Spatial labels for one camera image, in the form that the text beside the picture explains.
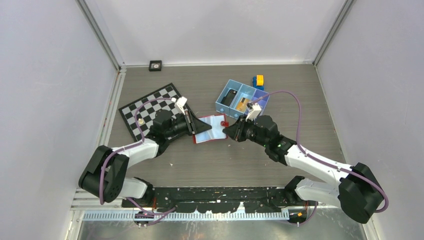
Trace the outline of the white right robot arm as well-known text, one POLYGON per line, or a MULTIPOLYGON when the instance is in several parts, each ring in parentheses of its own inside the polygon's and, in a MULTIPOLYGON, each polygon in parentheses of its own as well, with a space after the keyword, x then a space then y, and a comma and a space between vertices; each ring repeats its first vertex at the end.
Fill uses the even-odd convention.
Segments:
POLYGON ((269 115, 256 120, 240 116, 223 133, 236 142, 249 140, 261 145, 274 162, 303 170, 321 180, 295 176, 284 187, 285 198, 291 205, 302 201, 325 203, 340 208, 361 224, 388 208, 387 195, 367 165, 359 162, 352 166, 307 151, 295 140, 280 134, 269 115))

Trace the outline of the red leather card holder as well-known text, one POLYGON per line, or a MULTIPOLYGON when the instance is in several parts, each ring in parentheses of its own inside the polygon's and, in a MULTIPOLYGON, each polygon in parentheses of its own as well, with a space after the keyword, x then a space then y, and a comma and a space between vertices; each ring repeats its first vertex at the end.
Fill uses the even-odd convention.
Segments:
POLYGON ((224 140, 228 138, 228 136, 223 132, 223 130, 229 126, 229 122, 227 121, 225 114, 203 116, 199 119, 204 123, 211 125, 211 129, 194 135, 192 137, 194 144, 224 140))

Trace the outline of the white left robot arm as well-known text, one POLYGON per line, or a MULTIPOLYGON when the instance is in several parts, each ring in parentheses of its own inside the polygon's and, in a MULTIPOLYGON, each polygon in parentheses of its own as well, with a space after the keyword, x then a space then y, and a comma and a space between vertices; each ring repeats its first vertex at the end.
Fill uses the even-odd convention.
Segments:
POLYGON ((163 154, 171 138, 192 136, 211 129, 210 124, 189 110, 176 115, 169 110, 159 110, 147 136, 140 141, 115 148, 98 146, 82 172, 78 186, 98 197, 101 204, 110 203, 118 197, 129 197, 141 207, 148 207, 154 199, 153 193, 148 190, 151 184, 137 177, 128 178, 127 170, 163 154))

